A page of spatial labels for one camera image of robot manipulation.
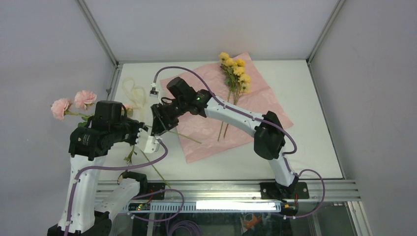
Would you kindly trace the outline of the pink wrapping paper sheet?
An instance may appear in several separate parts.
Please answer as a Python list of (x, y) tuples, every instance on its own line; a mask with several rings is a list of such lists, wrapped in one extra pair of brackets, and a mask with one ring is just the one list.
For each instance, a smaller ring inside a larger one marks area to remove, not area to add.
[(187, 162), (194, 162), (252, 142), (255, 153), (266, 160), (288, 154), (286, 128), (291, 121), (255, 68), (248, 53), (235, 58), (222, 52), (219, 62), (165, 79), (170, 97), (152, 106), (152, 134), (176, 128), (202, 143), (182, 140)]

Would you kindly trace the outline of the cream ribbon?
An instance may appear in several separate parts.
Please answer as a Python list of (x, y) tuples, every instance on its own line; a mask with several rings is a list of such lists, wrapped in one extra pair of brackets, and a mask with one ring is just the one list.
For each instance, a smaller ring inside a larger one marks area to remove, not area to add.
[(127, 105), (127, 115), (132, 118), (135, 114), (140, 122), (146, 118), (148, 97), (143, 86), (136, 85), (131, 77), (124, 78), (122, 81), (122, 91), (130, 101)]

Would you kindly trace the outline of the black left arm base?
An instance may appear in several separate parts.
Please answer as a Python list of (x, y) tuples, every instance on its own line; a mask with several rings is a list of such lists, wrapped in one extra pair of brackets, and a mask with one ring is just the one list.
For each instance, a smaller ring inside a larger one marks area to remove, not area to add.
[(145, 194), (150, 194), (159, 190), (163, 190), (166, 187), (166, 184), (164, 182), (148, 182), (147, 175), (137, 172), (131, 172), (131, 171), (124, 171), (122, 174), (118, 177), (118, 184), (121, 184), (123, 180), (125, 179), (135, 179), (140, 183), (140, 191), (137, 196), (142, 196)]

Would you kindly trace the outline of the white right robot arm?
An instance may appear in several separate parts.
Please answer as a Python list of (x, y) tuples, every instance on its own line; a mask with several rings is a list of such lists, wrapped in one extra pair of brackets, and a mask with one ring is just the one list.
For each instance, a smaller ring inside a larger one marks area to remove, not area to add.
[(222, 100), (209, 90), (195, 91), (180, 77), (171, 80), (167, 89), (173, 98), (151, 106), (153, 136), (175, 128), (179, 117), (186, 113), (230, 124), (254, 139), (255, 153), (267, 160), (274, 172), (278, 195), (290, 199), (296, 194), (298, 177), (284, 157), (285, 131), (275, 113), (250, 112)]

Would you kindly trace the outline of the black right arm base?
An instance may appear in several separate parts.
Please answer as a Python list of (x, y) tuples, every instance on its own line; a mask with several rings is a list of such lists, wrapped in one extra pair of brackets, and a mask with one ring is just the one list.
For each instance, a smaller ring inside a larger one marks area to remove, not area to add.
[(290, 187), (285, 187), (276, 182), (259, 183), (261, 199), (263, 200), (295, 200), (309, 199), (309, 190), (306, 182), (297, 182)]

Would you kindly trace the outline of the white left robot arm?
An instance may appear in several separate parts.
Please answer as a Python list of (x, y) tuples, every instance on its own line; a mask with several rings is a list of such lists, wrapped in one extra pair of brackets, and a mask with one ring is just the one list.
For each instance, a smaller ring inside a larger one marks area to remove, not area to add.
[(112, 222), (134, 197), (148, 194), (145, 174), (121, 167), (121, 183), (101, 203), (96, 204), (100, 172), (108, 151), (115, 143), (135, 145), (144, 123), (127, 117), (126, 107), (115, 101), (99, 101), (85, 126), (70, 135), (71, 175), (64, 212), (47, 231), (49, 236), (107, 236)]

